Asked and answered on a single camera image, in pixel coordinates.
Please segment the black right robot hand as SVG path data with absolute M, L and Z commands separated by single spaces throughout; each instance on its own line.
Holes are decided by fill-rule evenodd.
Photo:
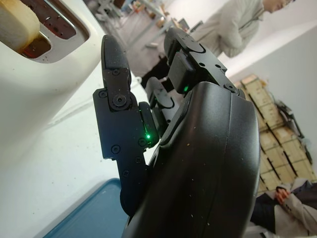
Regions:
M 178 28 L 164 50 L 178 103 L 157 78 L 137 102 L 118 41 L 104 35 L 103 88 L 93 94 L 103 158 L 117 163 L 124 238 L 240 238 L 260 176 L 254 105 L 226 67 Z

